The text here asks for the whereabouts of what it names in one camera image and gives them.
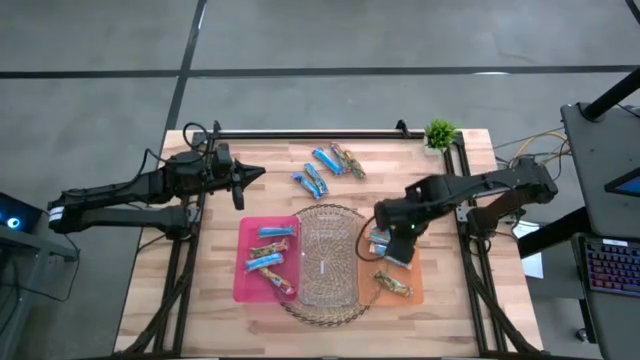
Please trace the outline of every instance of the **wooden table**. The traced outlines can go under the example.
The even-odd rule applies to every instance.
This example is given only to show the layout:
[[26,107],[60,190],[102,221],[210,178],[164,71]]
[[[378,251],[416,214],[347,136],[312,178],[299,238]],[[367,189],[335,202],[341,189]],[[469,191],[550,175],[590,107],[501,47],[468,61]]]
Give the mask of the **wooden table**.
[[[487,130],[464,130],[472,173],[494,170]],[[229,193],[206,200],[189,305],[183,356],[471,356],[477,355],[471,311],[453,215],[433,221],[418,241],[424,303],[410,307],[373,307],[338,328],[303,324],[277,304],[238,304],[232,298],[238,223],[245,216],[290,215],[317,204],[290,179],[315,163],[311,150],[328,140],[233,140],[232,154],[267,173],[245,191],[245,210],[235,211]],[[353,176],[334,177],[318,166],[330,195],[321,202],[373,214],[376,201],[404,195],[404,187],[429,174],[444,173],[444,161],[424,154],[421,140],[341,140],[367,172],[363,184]],[[167,134],[163,157],[186,151],[179,131]],[[159,232],[145,229],[141,244]],[[147,325],[162,297],[170,242],[159,241],[137,256],[116,350],[126,348]],[[493,239],[491,261],[498,301],[527,340],[542,348],[516,243]],[[483,318],[494,348],[488,312]],[[167,336],[172,338],[171,325]]]

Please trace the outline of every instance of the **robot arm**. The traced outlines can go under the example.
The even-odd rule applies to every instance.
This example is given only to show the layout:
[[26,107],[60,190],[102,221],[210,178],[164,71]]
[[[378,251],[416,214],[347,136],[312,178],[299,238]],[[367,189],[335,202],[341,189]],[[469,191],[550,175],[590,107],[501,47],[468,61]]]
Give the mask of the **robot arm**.
[[550,202],[558,188],[547,169],[532,159],[522,159],[511,169],[474,176],[431,175],[405,188],[405,197],[385,199],[375,204],[376,225],[391,230],[385,256],[409,263],[418,236],[429,223],[453,211],[459,204],[484,196],[502,194],[484,208],[467,213],[468,230],[487,236],[498,220],[525,204]]
[[[205,150],[193,147],[171,156],[163,167],[140,173],[131,181],[63,191],[47,206],[49,228],[67,234],[91,226],[153,226],[165,232],[167,238],[177,239],[188,235],[189,224],[200,213],[187,206],[189,196],[226,189],[232,191],[236,209],[244,209],[244,188],[265,169],[234,161],[225,143],[215,146],[219,129],[216,123],[214,132],[203,141]],[[133,201],[164,204],[173,197],[183,199],[183,205],[155,210],[105,209]]]

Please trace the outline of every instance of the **gray floor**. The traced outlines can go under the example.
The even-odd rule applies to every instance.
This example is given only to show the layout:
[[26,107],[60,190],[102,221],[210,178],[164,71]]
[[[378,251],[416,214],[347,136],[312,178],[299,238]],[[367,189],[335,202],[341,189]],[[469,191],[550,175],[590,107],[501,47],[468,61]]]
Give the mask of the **gray floor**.
[[[178,69],[195,5],[0,0],[0,71]],[[621,0],[211,0],[193,68],[634,64],[638,26]],[[190,79],[177,126],[389,128],[405,119],[422,127],[445,117],[489,128],[500,144],[559,127],[562,104],[592,100],[624,75]],[[0,80],[0,190],[44,207],[62,189],[130,178],[144,148],[160,147],[174,87],[174,79]],[[557,144],[540,140],[530,151]],[[559,196],[529,207],[528,220],[581,206],[571,160],[563,165]],[[19,358],[110,352],[138,235],[74,236],[83,260],[73,295],[38,301]],[[52,265],[52,292],[64,292],[69,266]],[[573,338],[582,326],[575,302],[534,297],[534,307],[545,349],[598,357]]]

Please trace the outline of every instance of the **keyboard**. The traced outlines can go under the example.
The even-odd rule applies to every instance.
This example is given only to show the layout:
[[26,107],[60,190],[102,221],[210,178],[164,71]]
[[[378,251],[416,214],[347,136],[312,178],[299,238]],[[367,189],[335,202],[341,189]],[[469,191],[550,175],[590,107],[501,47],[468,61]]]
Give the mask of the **keyboard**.
[[584,247],[591,290],[640,296],[640,245],[593,239]]

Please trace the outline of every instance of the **desk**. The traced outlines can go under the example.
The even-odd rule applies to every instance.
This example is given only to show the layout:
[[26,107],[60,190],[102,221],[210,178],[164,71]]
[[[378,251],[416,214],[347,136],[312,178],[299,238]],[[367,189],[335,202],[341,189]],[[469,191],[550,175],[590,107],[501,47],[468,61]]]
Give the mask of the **desk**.
[[[496,168],[487,130],[464,130],[472,173]],[[291,215],[317,204],[290,179],[311,150],[328,140],[229,140],[241,162],[264,166],[267,173],[245,190],[245,210],[235,211],[228,193],[206,199],[194,282],[188,308],[183,356],[471,356],[477,355],[469,299],[453,214],[431,223],[419,238],[424,303],[411,307],[372,307],[353,323],[337,328],[303,324],[279,305],[238,304],[232,298],[238,224],[245,216]],[[334,177],[318,166],[330,195],[321,202],[343,205],[364,216],[373,204],[404,195],[404,187],[432,173],[444,173],[444,161],[426,156],[422,140],[339,140],[367,172],[362,183],[353,176]],[[167,134],[162,156],[187,150],[178,131]],[[145,229],[141,244],[155,238]],[[115,350],[126,348],[157,310],[170,242],[157,242],[137,256]],[[498,301],[527,340],[542,348],[522,270],[518,247],[498,236],[490,252]],[[488,312],[483,312],[493,344]]]
[[[620,134],[640,134],[640,122],[620,108],[608,110],[602,115],[602,123],[589,122],[580,110],[586,106],[565,105],[560,110],[585,206],[521,238],[523,257],[571,239],[576,233],[638,241],[640,198],[608,193],[604,186],[638,167],[640,143],[634,137],[622,137],[620,145],[614,146],[611,139]],[[576,261],[584,266],[582,258]],[[640,299],[591,291],[588,284],[583,298],[580,305],[589,340],[598,343],[602,356],[612,360],[637,357]]]

